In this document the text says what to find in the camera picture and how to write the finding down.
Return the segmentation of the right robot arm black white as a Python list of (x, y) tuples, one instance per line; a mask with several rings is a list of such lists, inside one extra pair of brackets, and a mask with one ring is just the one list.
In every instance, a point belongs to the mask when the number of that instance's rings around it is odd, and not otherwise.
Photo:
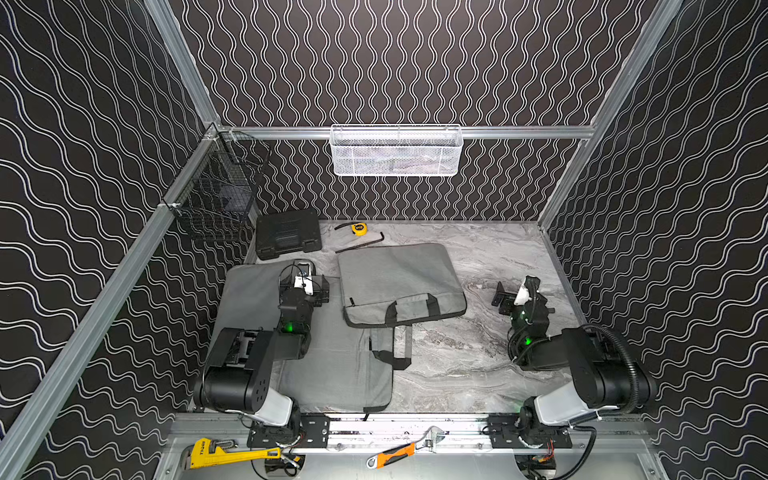
[(628, 342), (600, 324), (564, 328), (550, 335), (554, 309), (527, 276), (517, 292), (496, 285), (491, 305), (510, 320), (507, 355), (526, 372), (568, 369), (571, 380), (524, 401), (511, 430), (527, 448), (565, 445), (568, 430), (604, 415), (631, 414), (653, 400), (658, 386)]

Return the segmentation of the grey zippered laptop bag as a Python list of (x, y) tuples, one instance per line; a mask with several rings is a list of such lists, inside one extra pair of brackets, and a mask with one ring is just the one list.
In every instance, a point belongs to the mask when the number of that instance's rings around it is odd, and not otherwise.
[(394, 328), (466, 313), (466, 295), (442, 244), (372, 246), (337, 259), (342, 315), (353, 328)]

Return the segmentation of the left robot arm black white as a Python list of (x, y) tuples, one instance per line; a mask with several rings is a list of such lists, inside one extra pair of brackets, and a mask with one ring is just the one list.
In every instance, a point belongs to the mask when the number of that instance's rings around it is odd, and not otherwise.
[(248, 418), (278, 445), (297, 443), (299, 406), (270, 385), (273, 364), (304, 358), (314, 310), (329, 296), (328, 280), (308, 259), (233, 267), (193, 390), (196, 407)]

